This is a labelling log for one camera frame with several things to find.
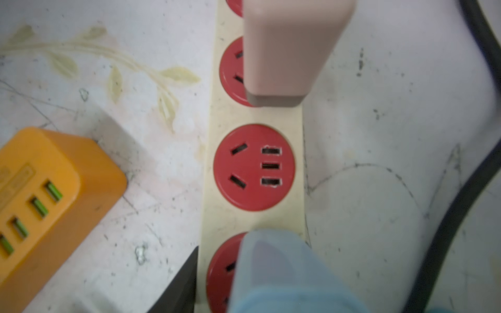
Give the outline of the pink brown plug adapter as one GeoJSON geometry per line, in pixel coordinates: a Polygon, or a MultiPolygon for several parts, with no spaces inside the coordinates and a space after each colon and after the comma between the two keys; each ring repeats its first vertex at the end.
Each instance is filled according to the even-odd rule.
{"type": "Polygon", "coordinates": [[[355,9],[355,1],[244,1],[243,84],[249,104],[299,105],[355,9]]]}

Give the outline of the blue plug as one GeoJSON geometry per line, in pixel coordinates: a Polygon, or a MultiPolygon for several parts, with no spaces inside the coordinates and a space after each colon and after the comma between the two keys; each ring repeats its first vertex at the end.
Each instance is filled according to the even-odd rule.
{"type": "Polygon", "coordinates": [[[367,312],[296,233],[261,229],[240,245],[229,312],[367,312]]]}

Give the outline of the white long power strip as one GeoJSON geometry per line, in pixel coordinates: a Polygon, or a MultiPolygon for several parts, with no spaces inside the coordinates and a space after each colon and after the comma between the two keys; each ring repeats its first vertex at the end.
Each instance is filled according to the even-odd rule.
{"type": "Polygon", "coordinates": [[[218,1],[215,25],[196,312],[227,310],[247,232],[280,228],[309,239],[302,108],[246,101],[240,1],[218,1]]]}

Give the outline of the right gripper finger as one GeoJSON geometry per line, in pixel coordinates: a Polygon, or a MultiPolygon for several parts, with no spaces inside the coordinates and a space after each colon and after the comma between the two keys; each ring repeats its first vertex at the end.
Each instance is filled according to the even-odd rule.
{"type": "Polygon", "coordinates": [[[198,250],[197,246],[148,313],[194,312],[198,250]]]}

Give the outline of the orange power strip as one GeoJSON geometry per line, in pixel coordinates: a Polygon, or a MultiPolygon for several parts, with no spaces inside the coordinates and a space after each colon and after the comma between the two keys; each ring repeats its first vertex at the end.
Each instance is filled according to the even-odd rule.
{"type": "Polygon", "coordinates": [[[1,311],[22,312],[126,187],[92,139],[16,133],[1,148],[1,311]]]}

